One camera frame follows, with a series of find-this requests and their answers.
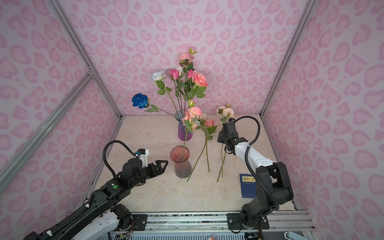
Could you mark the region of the red grey glass vase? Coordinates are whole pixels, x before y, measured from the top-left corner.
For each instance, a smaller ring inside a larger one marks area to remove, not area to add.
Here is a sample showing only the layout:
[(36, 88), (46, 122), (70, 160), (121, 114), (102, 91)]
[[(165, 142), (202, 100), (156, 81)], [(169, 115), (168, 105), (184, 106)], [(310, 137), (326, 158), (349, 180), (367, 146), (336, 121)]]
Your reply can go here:
[(178, 178), (187, 178), (192, 172), (192, 166), (189, 162), (190, 151), (187, 147), (176, 146), (170, 153), (170, 158), (175, 164), (175, 174)]

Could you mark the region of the pale peach rose spray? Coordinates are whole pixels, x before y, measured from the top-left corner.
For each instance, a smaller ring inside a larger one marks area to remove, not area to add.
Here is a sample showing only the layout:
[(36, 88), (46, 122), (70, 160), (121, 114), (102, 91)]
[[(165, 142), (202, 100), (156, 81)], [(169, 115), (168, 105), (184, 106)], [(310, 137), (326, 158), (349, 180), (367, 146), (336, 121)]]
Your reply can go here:
[[(234, 110), (231, 108), (231, 104), (226, 104), (225, 106), (218, 107), (217, 114), (219, 117), (221, 117), (220, 122), (222, 124), (228, 122), (228, 120), (230, 118), (233, 118), (233, 116), (235, 115)], [(219, 180), (224, 177), (224, 163), (225, 163), (226, 155), (227, 154), (225, 153), (225, 145), (222, 144), (222, 147), (221, 147), (222, 164), (221, 164), (217, 182), (219, 182)]]

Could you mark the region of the small pink rose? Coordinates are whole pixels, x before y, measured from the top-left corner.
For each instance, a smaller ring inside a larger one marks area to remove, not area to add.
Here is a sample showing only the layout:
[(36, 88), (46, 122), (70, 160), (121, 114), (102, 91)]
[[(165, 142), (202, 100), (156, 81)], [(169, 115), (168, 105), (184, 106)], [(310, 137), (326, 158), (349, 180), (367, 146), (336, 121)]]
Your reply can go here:
[(185, 160), (185, 148), (186, 141), (188, 138), (188, 133), (193, 133), (198, 127), (201, 126), (201, 120), (203, 116), (203, 112), (200, 108), (195, 107), (195, 102), (193, 100), (189, 100), (188, 109), (184, 112), (184, 117), (182, 118), (182, 123), (185, 127), (185, 139), (182, 151), (182, 160)]

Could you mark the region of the purple blue glass vase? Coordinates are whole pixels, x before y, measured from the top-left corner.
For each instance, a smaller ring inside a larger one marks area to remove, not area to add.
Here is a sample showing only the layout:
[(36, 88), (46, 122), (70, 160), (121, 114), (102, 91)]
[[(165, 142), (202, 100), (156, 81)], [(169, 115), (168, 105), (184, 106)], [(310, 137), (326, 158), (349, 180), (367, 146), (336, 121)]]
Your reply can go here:
[(179, 123), (179, 125), (178, 125), (178, 138), (181, 141), (189, 141), (193, 137), (193, 134), (191, 134), (190, 132), (188, 132), (186, 130), (186, 128), (183, 124), (183, 117), (184, 117), (184, 113), (182, 111), (176, 112), (175, 118)]

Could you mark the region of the dark blue flower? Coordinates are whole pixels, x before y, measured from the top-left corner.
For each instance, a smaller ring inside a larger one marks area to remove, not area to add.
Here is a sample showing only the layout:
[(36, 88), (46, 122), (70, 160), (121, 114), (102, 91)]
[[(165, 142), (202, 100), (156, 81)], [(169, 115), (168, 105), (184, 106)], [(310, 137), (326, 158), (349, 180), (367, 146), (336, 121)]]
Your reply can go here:
[(175, 117), (171, 113), (169, 113), (165, 110), (162, 110), (162, 109), (158, 108), (157, 106), (155, 106), (154, 104), (152, 104), (150, 102), (150, 99), (148, 98), (148, 96), (144, 95), (142, 93), (135, 94), (132, 97), (132, 104), (133, 104), (133, 107), (142, 109), (147, 113), (162, 112), (162, 113), (165, 113), (169, 116)]

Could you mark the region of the large salmon pink rose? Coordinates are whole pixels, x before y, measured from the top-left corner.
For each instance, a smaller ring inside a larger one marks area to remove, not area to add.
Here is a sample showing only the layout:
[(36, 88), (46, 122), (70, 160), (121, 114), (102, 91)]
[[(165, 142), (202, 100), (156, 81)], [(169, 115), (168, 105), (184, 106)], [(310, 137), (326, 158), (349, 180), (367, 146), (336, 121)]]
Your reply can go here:
[(182, 83), (183, 98), (188, 102), (188, 104), (189, 100), (194, 101), (194, 98), (202, 99), (206, 96), (205, 91), (208, 86), (209, 85), (205, 75), (194, 70), (193, 79), (188, 80), (186, 73), (185, 80)]

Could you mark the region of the hot pink rose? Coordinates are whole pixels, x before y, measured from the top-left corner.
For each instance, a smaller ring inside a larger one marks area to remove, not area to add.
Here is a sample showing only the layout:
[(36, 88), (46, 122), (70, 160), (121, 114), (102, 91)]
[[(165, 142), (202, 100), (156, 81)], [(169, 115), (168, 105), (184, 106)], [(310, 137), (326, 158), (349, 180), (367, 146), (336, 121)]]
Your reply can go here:
[(189, 70), (187, 72), (188, 80), (192, 80), (194, 75), (194, 70)]

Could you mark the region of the magenta pink rose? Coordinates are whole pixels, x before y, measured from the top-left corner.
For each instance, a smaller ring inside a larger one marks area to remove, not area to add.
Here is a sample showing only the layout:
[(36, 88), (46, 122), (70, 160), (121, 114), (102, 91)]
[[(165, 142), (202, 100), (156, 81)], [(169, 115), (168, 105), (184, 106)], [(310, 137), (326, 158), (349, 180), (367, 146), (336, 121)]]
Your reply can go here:
[(177, 84), (178, 84), (177, 80), (179, 79), (179, 71), (177, 69), (171, 70), (170, 77), (172, 78), (172, 81), (173, 81), (174, 87), (175, 87), (175, 97), (176, 97), (176, 100), (178, 103), (177, 104), (178, 110), (181, 111), (182, 106), (180, 103), (180, 93), (178, 92), (178, 89), (177, 89)]

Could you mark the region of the pale blue white rose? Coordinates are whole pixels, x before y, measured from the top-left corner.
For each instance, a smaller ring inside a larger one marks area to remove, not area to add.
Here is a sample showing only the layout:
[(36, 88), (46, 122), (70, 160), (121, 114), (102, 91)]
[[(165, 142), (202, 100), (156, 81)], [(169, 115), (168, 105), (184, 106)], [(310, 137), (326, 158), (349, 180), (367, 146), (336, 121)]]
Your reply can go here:
[(166, 78), (166, 72), (164, 70), (160, 70), (160, 71), (154, 72), (151, 75), (150, 80), (159, 88), (158, 95), (165, 95), (165, 94), (168, 95), (168, 97), (170, 98), (175, 108), (175, 111), (177, 112), (178, 108), (175, 104), (173, 97), (171, 96), (172, 89), (167, 87), (166, 84), (164, 83), (165, 78)]

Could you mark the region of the pink white rose with bud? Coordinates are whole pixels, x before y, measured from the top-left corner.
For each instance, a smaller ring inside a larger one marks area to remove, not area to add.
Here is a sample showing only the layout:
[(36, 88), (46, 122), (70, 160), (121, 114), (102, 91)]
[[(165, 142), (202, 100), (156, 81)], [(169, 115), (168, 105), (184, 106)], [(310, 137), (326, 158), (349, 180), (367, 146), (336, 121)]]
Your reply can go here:
[(178, 92), (180, 93), (180, 99), (183, 100), (183, 109), (184, 109), (184, 111), (185, 111), (185, 109), (187, 107), (187, 101), (185, 101), (185, 99), (183, 98), (182, 83), (185, 80), (187, 71), (188, 70), (195, 70), (194, 69), (194, 63), (193, 63), (194, 53), (195, 52), (194, 52), (193, 49), (189, 49), (186, 53), (179, 54), (179, 64), (180, 64), (180, 67), (183, 68), (183, 76), (181, 77), (181, 81), (180, 82), (177, 81), (178, 82), (177, 89), (178, 89)]

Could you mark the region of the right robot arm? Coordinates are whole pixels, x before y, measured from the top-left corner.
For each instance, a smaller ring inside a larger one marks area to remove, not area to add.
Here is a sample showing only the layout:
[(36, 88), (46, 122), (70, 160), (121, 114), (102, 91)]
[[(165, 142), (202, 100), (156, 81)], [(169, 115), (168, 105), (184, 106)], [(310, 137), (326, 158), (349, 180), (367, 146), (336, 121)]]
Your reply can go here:
[[(252, 119), (257, 125), (257, 134), (249, 142), (239, 137), (236, 123), (242, 119)], [(256, 196), (243, 205), (240, 216), (245, 228), (262, 229), (267, 223), (267, 215), (278, 211), (281, 205), (294, 198), (293, 188), (288, 174), (287, 166), (282, 162), (274, 162), (252, 147), (258, 140), (261, 132), (260, 122), (251, 116), (243, 116), (237, 120), (230, 118), (223, 123), (218, 135), (218, 143), (225, 145), (226, 153), (242, 159), (252, 177), (256, 181)]]

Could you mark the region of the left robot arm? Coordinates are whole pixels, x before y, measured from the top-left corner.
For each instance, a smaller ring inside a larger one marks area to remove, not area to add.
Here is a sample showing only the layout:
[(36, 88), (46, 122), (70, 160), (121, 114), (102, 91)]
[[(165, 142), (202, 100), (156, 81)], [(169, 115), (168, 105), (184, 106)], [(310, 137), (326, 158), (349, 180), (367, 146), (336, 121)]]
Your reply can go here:
[(169, 162), (157, 160), (143, 167), (139, 158), (129, 159), (123, 169), (115, 177), (94, 191), (89, 200), (79, 209), (59, 223), (44, 230), (40, 234), (29, 233), (25, 240), (70, 240), (96, 217), (116, 206), (127, 197), (131, 190), (146, 183), (148, 179), (162, 175)]

